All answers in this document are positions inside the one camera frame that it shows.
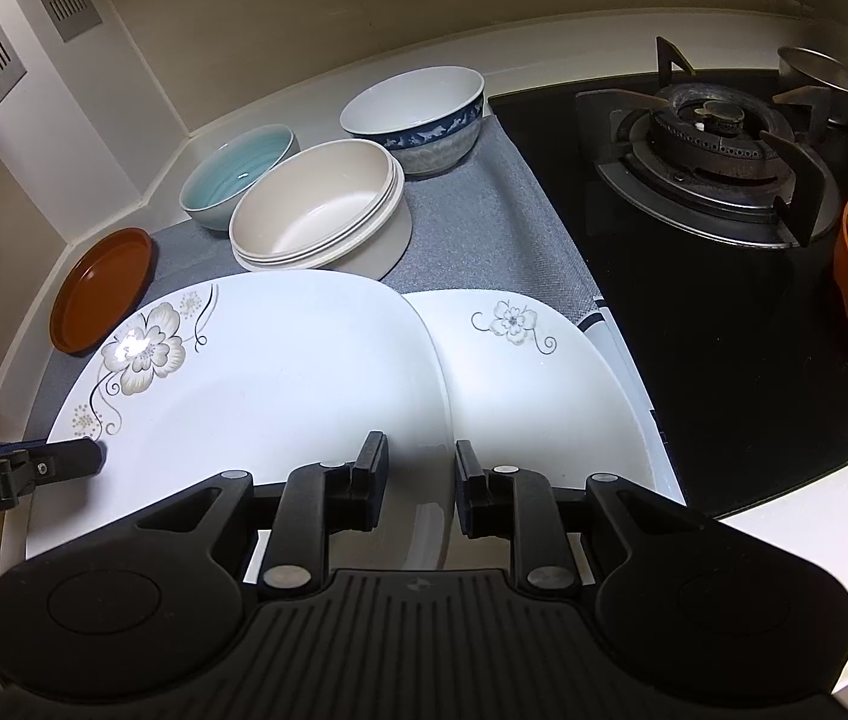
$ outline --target flower pattern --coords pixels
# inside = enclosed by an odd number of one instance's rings
[[[71,427],[74,429],[74,437],[80,439],[84,436],[90,436],[98,427],[98,421],[93,412],[86,403],[82,403],[74,410],[74,415],[71,418]]]
[[[494,322],[490,331],[495,336],[507,336],[507,341],[520,346],[528,339],[528,333],[537,326],[537,313],[531,309],[512,308],[507,301],[498,300],[494,306]]]
[[[400,151],[402,148],[414,148],[424,146],[426,143],[435,143],[443,138],[460,132],[461,129],[473,124],[475,119],[480,119],[483,114],[483,95],[480,95],[473,103],[465,105],[464,108],[438,119],[436,122],[427,124],[427,129],[415,127],[402,132],[392,132],[386,135],[363,134],[360,138],[379,143],[388,151]]]
[[[178,309],[178,311],[181,312],[181,319],[190,319],[194,314],[197,314],[197,312],[200,311],[202,304],[200,295],[198,295],[195,290],[191,290],[189,293],[184,293],[183,298],[181,298],[181,307]]]
[[[184,346],[178,333],[181,315],[170,303],[161,303],[148,314],[138,314],[125,324],[125,336],[101,348],[104,367],[120,373],[121,393],[143,392],[157,375],[163,379],[184,364]]]
[[[537,312],[527,306],[518,308],[510,305],[509,300],[498,300],[494,306],[494,319],[488,327],[480,327],[476,322],[478,317],[483,317],[482,311],[471,314],[471,326],[482,333],[507,338],[514,346],[521,346],[528,338],[533,338],[537,351],[544,355],[557,350],[557,339],[554,336],[538,338]]]

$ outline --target white bowl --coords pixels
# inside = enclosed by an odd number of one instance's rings
[[[341,128],[387,148],[408,175],[447,170],[480,133],[485,81],[476,70],[435,67],[364,90],[341,111]]]
[[[181,208],[208,229],[226,230],[248,187],[298,151],[296,135],[284,124],[245,132],[220,146],[188,176],[178,196]]]
[[[229,233],[252,261],[286,260],[334,240],[379,206],[395,167],[370,141],[322,143],[265,173],[240,199]]]
[[[265,265],[250,262],[231,247],[234,259],[246,271],[288,271],[326,268],[366,278],[383,278],[401,259],[411,242],[411,210],[404,199],[404,175],[384,204],[370,218],[336,244],[291,262]]]

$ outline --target beige bowl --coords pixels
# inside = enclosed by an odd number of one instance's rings
[[[232,250],[238,265],[246,271],[285,271],[285,269],[325,268],[379,279],[400,260],[411,242],[411,211],[404,195],[404,174],[384,203],[356,229],[339,242],[294,260],[265,265],[250,262]]]
[[[397,167],[377,143],[322,143],[265,173],[240,199],[231,245],[246,261],[293,261],[341,239],[380,208]]]

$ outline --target blue and white bowl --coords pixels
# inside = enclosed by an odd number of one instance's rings
[[[365,89],[341,111],[341,128],[387,148],[407,175],[459,162],[480,134],[485,80],[476,70],[412,70]]]
[[[284,124],[267,124],[228,141],[197,166],[181,187],[181,208],[212,230],[226,230],[238,202],[268,170],[300,151]]]

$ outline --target teal bowl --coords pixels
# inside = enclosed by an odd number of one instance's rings
[[[291,127],[267,124],[228,141],[197,166],[181,187],[181,208],[198,224],[226,230],[251,185],[301,151]]]

